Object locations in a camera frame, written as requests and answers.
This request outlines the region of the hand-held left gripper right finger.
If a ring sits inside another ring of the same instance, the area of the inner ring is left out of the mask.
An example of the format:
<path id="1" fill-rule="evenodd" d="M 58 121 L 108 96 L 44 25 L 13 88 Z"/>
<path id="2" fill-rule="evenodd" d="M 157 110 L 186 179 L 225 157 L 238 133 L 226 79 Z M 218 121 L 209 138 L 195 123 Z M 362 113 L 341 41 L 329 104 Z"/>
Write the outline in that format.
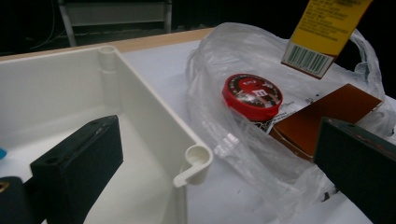
<path id="1" fill-rule="evenodd" d="M 396 224 L 396 146 L 339 119 L 320 123 L 314 163 L 374 224 Z"/>

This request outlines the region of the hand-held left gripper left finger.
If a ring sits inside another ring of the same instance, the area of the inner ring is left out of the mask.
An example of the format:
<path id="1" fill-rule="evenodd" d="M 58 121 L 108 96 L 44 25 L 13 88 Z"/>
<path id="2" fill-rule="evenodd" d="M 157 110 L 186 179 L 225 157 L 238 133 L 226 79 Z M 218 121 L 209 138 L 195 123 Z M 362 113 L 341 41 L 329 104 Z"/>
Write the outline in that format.
<path id="1" fill-rule="evenodd" d="M 31 163 L 44 190 L 48 224 L 83 224 L 123 163 L 117 116 L 93 120 Z"/>

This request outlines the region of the brown cardboard box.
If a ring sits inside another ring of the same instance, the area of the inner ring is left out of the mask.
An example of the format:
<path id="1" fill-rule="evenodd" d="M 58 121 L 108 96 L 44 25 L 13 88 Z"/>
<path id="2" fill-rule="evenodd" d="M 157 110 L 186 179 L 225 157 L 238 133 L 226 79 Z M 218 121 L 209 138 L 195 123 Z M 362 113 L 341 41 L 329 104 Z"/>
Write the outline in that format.
<path id="1" fill-rule="evenodd" d="M 312 161 L 323 117 L 357 123 L 382 101 L 346 84 L 277 122 L 270 135 L 296 156 Z"/>

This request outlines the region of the white plastic bin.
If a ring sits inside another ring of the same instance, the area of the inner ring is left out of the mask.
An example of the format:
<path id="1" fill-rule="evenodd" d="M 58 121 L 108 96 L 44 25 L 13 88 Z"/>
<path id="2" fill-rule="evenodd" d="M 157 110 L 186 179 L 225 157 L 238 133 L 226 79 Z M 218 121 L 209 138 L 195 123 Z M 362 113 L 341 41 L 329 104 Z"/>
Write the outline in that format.
<path id="1" fill-rule="evenodd" d="M 111 46 L 0 62 L 0 177 L 30 178 L 32 161 L 109 115 L 123 163 L 84 224 L 188 224 L 187 187 L 213 155 Z"/>

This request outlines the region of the red-lid candy jar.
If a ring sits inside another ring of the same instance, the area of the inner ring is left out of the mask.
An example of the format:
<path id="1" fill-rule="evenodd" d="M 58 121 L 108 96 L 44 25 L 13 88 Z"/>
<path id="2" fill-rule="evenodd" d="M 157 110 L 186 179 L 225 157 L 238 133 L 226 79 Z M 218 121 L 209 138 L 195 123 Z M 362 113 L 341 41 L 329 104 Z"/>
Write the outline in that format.
<path id="1" fill-rule="evenodd" d="M 274 83 L 251 74 L 228 77 L 221 93 L 228 107 L 253 121 L 274 118 L 283 102 L 282 92 Z"/>

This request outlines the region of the clear smiley plastic bag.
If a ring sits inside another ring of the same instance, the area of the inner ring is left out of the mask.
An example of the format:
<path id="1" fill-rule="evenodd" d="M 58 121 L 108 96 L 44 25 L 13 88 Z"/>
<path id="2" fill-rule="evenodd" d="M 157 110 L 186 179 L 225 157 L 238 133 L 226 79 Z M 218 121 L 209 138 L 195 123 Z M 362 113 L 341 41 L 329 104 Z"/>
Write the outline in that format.
<path id="1" fill-rule="evenodd" d="M 270 136 L 272 122 L 259 128 L 229 108 L 221 94 L 225 80 L 244 73 L 277 85 L 283 94 L 277 120 L 350 83 L 381 100 L 359 125 L 390 139 L 396 110 L 385 98 L 375 50 L 359 31 L 354 31 L 350 40 L 359 49 L 361 62 L 352 71 L 334 64 L 323 79 L 282 64 L 287 40 L 242 23 L 217 26 L 188 59 L 188 107 L 193 129 L 258 191 L 275 214 L 271 224 L 290 224 L 302 212 L 332 197 L 336 188 L 316 165 L 298 158 Z"/>

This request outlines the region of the yellow drink carton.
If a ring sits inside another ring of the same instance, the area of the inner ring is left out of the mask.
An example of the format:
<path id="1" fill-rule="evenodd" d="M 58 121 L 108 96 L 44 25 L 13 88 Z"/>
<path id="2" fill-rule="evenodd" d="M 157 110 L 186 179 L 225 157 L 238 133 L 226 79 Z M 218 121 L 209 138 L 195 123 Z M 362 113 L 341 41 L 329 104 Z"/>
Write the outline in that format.
<path id="1" fill-rule="evenodd" d="M 282 63 L 322 79 L 374 0 L 309 0 Z"/>

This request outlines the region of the white-frame desk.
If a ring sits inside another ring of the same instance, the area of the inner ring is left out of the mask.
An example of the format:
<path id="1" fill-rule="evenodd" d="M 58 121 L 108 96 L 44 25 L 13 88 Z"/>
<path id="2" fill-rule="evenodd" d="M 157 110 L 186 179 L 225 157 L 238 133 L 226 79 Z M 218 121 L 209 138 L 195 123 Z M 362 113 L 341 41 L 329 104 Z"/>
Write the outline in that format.
<path id="1" fill-rule="evenodd" d="M 56 0 L 71 47 L 75 26 L 162 22 L 172 29 L 173 0 Z"/>

